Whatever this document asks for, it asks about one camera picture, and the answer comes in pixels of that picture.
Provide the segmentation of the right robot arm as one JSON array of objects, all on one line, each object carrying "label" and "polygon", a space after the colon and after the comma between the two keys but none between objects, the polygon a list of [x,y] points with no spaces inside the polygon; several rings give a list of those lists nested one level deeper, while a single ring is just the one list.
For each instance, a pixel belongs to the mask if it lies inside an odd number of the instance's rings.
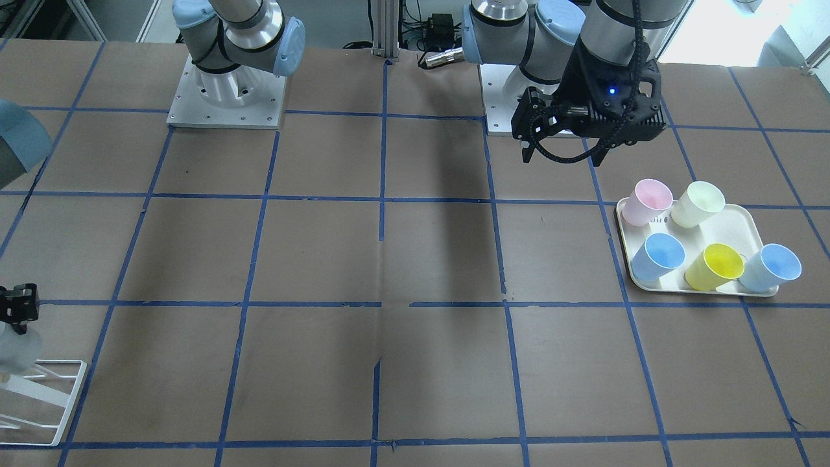
[{"label": "right robot arm", "polygon": [[[174,1],[172,16],[189,63],[166,123],[187,129],[278,130],[287,78],[302,61],[306,31],[278,1]],[[2,99],[2,188],[53,151],[41,122]],[[2,331],[27,333],[38,319],[34,284],[2,287]]]}]

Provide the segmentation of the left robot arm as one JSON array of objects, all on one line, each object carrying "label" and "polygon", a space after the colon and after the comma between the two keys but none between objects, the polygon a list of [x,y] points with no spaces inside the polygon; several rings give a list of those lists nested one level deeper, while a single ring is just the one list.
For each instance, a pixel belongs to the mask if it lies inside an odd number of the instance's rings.
[{"label": "left robot arm", "polygon": [[467,62],[515,66],[527,80],[511,136],[523,162],[604,161],[666,128],[658,49],[685,1],[471,1]]}]

